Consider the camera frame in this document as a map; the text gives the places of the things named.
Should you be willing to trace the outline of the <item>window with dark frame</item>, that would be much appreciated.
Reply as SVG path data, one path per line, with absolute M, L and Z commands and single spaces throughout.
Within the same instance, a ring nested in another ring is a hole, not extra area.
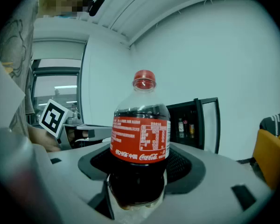
M 79 79 L 82 61 L 76 59 L 39 59 L 32 63 L 31 99 L 34 114 L 27 121 L 38 126 L 49 99 L 71 109 L 79 107 Z

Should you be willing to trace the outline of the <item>person's left hand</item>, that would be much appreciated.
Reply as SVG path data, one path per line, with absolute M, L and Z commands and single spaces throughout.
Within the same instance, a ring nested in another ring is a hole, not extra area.
M 88 130 L 68 129 L 66 133 L 70 144 L 74 143 L 79 139 L 88 138 Z

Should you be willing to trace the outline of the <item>black fridge cabinet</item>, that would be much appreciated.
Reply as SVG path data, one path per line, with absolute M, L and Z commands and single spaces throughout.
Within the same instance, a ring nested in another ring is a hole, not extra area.
M 168 105 L 167 108 L 171 117 L 172 142 L 219 153 L 221 117 L 218 98 L 195 98 L 189 102 Z M 180 138 L 178 122 L 184 114 L 188 119 L 188 136 Z M 189 124 L 195 125 L 195 135 L 190 135 Z

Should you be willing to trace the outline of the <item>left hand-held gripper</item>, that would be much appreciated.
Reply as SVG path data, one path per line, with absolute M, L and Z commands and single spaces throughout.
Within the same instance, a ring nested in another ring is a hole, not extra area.
M 39 120 L 39 125 L 55 137 L 61 150 L 72 149 L 66 128 L 88 131 L 88 141 L 104 140 L 111 137 L 111 126 L 86 125 L 77 108 L 67 109 L 49 99 Z

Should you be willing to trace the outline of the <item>orange chair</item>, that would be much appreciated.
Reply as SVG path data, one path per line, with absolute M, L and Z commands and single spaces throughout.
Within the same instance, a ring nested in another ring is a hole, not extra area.
M 280 135 L 260 129 L 257 134 L 253 158 L 260 167 L 270 189 L 275 190 L 280 183 Z

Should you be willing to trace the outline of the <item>person's grey printed shirt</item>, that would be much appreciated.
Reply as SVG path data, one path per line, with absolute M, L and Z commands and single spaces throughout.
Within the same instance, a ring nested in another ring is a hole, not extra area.
M 29 136 L 26 116 L 34 114 L 30 89 L 34 22 L 38 10 L 39 0 L 22 0 L 0 32 L 0 61 L 10 63 L 7 72 L 25 94 L 9 128 L 26 137 Z

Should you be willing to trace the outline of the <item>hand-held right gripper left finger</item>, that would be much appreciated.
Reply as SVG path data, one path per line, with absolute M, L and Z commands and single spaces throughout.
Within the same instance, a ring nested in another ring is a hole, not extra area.
M 109 142 L 78 149 L 50 153 L 49 157 L 61 180 L 88 207 L 114 219 L 108 190 Z

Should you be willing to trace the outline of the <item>person's left forearm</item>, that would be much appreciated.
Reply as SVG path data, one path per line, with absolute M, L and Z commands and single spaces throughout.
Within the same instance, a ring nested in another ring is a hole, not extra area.
M 58 152 L 60 147 L 55 137 L 45 129 L 40 129 L 27 124 L 29 139 L 33 144 L 41 145 L 47 153 Z

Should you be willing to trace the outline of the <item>dark cola bottle red cap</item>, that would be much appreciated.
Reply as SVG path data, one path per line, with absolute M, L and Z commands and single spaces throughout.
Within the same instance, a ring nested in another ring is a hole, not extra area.
M 160 198 L 170 146 L 170 114 L 155 93 L 154 73 L 137 71 L 132 86 L 114 112 L 109 148 L 109 188 L 121 208 Z

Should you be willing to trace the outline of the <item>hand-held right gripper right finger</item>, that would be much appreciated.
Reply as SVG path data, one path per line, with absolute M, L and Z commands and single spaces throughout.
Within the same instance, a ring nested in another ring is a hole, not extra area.
M 190 156 L 193 169 L 205 171 L 203 179 L 187 194 L 167 195 L 163 201 L 165 224 L 246 224 L 272 195 L 269 187 L 238 162 L 182 144 L 171 147 Z M 244 210 L 232 188 L 247 188 L 255 202 Z

